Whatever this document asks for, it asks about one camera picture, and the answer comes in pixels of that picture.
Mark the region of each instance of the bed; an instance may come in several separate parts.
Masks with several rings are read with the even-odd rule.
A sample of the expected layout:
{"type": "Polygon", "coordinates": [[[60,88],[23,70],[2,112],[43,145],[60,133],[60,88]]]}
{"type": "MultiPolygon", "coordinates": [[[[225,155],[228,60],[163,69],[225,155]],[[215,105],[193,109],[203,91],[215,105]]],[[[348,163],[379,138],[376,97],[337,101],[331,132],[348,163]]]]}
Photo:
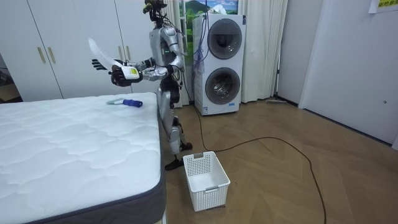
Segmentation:
{"type": "Polygon", "coordinates": [[[0,223],[161,223],[156,95],[0,105],[0,223]],[[107,105],[116,98],[140,108],[107,105]]]}

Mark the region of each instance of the white plastic basket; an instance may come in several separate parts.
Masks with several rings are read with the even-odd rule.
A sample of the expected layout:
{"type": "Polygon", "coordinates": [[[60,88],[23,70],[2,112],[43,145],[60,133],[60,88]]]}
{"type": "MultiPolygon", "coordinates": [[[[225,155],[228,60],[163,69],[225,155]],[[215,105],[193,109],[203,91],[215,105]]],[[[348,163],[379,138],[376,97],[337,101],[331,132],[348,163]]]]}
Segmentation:
{"type": "Polygon", "coordinates": [[[183,157],[194,211],[225,205],[231,183],[214,152],[183,157]]]}

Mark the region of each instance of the stacked washer dryer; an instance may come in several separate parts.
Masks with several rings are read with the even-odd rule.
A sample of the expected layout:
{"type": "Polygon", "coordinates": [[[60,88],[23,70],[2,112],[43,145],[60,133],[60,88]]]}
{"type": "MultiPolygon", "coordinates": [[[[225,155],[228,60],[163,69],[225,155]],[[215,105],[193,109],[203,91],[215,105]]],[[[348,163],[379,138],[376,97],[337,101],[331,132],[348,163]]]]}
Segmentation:
{"type": "Polygon", "coordinates": [[[202,115],[239,109],[245,34],[246,16],[209,14],[206,21],[202,14],[193,20],[195,106],[202,115]],[[202,32],[207,22],[210,30],[202,32]]]}

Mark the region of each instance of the gold handle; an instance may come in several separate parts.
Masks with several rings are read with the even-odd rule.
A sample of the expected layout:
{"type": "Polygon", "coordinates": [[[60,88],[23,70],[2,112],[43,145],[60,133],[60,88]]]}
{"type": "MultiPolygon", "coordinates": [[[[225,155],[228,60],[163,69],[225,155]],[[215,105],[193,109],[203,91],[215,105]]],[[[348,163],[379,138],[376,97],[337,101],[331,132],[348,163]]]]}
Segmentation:
{"type": "Polygon", "coordinates": [[[52,63],[55,63],[55,58],[54,58],[54,54],[52,53],[51,47],[47,47],[47,48],[50,52],[50,57],[51,57],[52,63]]]}
{"type": "Polygon", "coordinates": [[[123,60],[123,56],[122,56],[122,48],[120,46],[118,46],[119,48],[119,55],[120,55],[120,60],[123,60]]]}
{"type": "Polygon", "coordinates": [[[42,49],[41,49],[40,47],[38,47],[37,50],[39,51],[39,55],[40,55],[40,57],[42,58],[43,63],[45,63],[45,59],[44,59],[44,56],[43,56],[43,51],[42,51],[42,49]]]}
{"type": "Polygon", "coordinates": [[[129,46],[126,46],[126,49],[127,49],[127,56],[129,57],[129,61],[131,61],[129,46]]]}

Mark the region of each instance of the round glass door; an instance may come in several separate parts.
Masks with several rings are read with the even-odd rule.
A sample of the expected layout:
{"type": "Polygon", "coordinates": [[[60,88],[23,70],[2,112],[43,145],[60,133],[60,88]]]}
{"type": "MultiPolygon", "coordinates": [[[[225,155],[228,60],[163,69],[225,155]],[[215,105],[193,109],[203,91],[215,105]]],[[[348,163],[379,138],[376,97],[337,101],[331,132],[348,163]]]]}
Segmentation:
{"type": "Polygon", "coordinates": [[[220,19],[210,28],[207,36],[210,52],[218,59],[233,57],[242,44],[242,31],[231,19],[220,19]]]}
{"type": "Polygon", "coordinates": [[[206,81],[206,94],[217,105],[231,102],[239,93],[241,80],[230,68],[219,68],[212,72],[206,81]]]}

